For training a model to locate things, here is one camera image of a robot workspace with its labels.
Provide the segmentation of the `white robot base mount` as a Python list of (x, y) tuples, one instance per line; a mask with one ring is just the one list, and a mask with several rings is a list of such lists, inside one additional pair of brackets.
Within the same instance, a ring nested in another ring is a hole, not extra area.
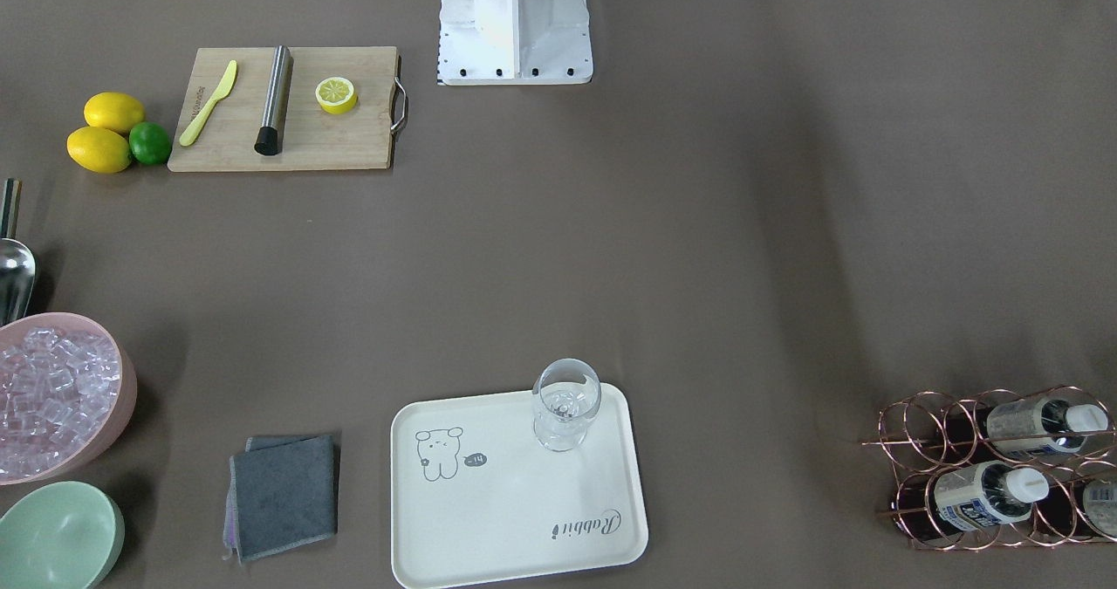
[(440, 0), (442, 86), (562, 86), (593, 79), (589, 0)]

